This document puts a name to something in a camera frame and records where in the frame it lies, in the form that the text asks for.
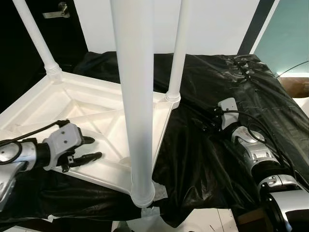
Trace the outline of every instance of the black tarp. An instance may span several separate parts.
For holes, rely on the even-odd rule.
[[[154,90],[168,89],[172,54],[154,56]],[[119,83],[115,52],[88,53],[74,73]],[[254,181],[242,155],[217,130],[213,108],[233,97],[239,110],[260,119],[279,148],[309,182],[309,119],[255,55],[187,55],[182,100],[173,110],[153,180],[167,199],[154,202],[163,219],[178,226],[194,208],[232,208],[235,214],[259,207]],[[243,125],[250,120],[240,115]],[[20,173],[0,222],[29,218],[129,220],[140,216],[128,195],[43,169]]]

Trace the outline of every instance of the black cable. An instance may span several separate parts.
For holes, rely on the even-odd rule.
[[[276,78],[278,79],[282,74],[284,74],[284,73],[286,73],[286,72],[292,70],[293,68],[296,68],[296,67],[298,67],[298,66],[300,66],[300,65],[302,65],[302,64],[306,64],[307,62],[309,62],[309,60],[307,60],[307,61],[305,61],[305,62],[302,62],[302,63],[300,63],[300,64],[297,64],[297,65],[291,67],[291,68],[288,69],[287,71],[285,71],[285,72],[281,73],[280,75],[278,75]]]
[[[260,129],[261,131],[263,131],[263,133],[266,134],[266,136],[269,138],[269,140],[271,141],[271,143],[274,145],[275,147],[275,150],[277,152],[277,155],[279,156],[280,158],[280,162],[281,162],[281,165],[282,167],[284,167],[284,160],[287,161],[287,163],[289,164],[290,166],[290,170],[292,172],[292,175],[293,177],[296,179],[296,174],[295,174],[295,170],[294,170],[294,164],[293,162],[283,153],[281,152],[281,150],[279,149],[279,147],[277,146],[277,144],[275,143],[275,140],[273,139],[273,136],[272,134],[270,133],[270,131],[264,126],[264,124],[259,120],[257,119],[256,117],[246,113],[246,112],[243,112],[243,111],[238,111],[238,110],[224,110],[224,111],[221,111],[221,114],[227,114],[227,113],[237,113],[237,114],[241,114],[241,115],[245,115],[251,119],[253,119],[254,121],[256,121],[259,125],[260,125]],[[257,138],[256,136],[254,136],[254,134],[252,133],[251,129],[250,129],[250,124],[248,126],[248,132],[250,133],[250,135],[252,136],[253,135],[253,138]]]
[[[68,120],[58,120],[58,121],[53,122],[53,123],[51,123],[51,124],[49,124],[49,125],[47,125],[47,126],[45,126],[45,127],[42,127],[42,128],[40,128],[40,129],[37,129],[37,130],[32,131],[32,132],[27,133],[27,134],[24,134],[24,135],[19,136],[19,137],[17,137],[17,138],[14,138],[14,139],[7,139],[7,140],[1,141],[1,142],[0,142],[0,147],[13,143],[13,144],[16,144],[16,145],[18,146],[19,150],[18,150],[17,154],[16,154],[14,157],[12,157],[11,159],[9,159],[9,160],[7,160],[7,161],[0,161],[0,165],[5,165],[5,164],[8,164],[8,163],[12,163],[14,160],[16,160],[16,159],[20,156],[20,154],[21,154],[23,148],[22,148],[20,142],[18,142],[18,140],[21,140],[21,139],[27,138],[27,137],[29,137],[29,136],[32,136],[32,135],[34,135],[34,134],[37,134],[37,133],[39,133],[39,132],[41,132],[41,131],[44,131],[44,130],[46,130],[46,129],[48,129],[48,128],[51,128],[51,127],[54,126],[54,125],[63,126],[63,125],[65,125],[65,124],[69,123],[69,122],[70,122],[70,121],[68,121]]]
[[[21,154],[21,152],[23,150],[23,147],[21,146],[20,142],[17,142],[17,141],[13,142],[13,144],[16,144],[18,146],[18,152],[11,159],[9,159],[7,161],[0,161],[0,165],[5,165],[5,164],[12,163],[14,160],[16,160],[20,156],[20,154]]]
[[[261,139],[259,139],[258,137],[256,137],[256,136],[254,135],[254,133],[253,133],[252,130],[251,130],[251,126],[252,126],[252,125],[255,125],[257,128],[259,128],[259,129],[261,130],[261,128],[260,128],[258,125],[253,124],[253,123],[250,123],[250,124],[248,125],[248,132],[249,132],[249,134],[250,134],[256,141],[258,141],[258,142],[260,142],[260,143],[263,143],[263,144],[266,144],[266,143],[267,143],[266,140],[261,140]]]

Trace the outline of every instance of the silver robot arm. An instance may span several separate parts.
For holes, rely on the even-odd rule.
[[[243,154],[248,172],[255,180],[274,231],[303,231],[309,226],[309,193],[298,183],[290,169],[282,167],[256,131],[240,125],[234,98],[218,103],[222,114],[221,129]]]
[[[15,176],[19,172],[43,167],[50,170],[56,166],[67,172],[70,167],[84,165],[101,158],[102,153],[83,155],[74,158],[75,149],[95,140],[83,136],[81,130],[68,120],[61,121],[60,128],[37,143],[35,138],[21,142],[5,140],[0,142],[0,212],[3,210],[15,186]]]

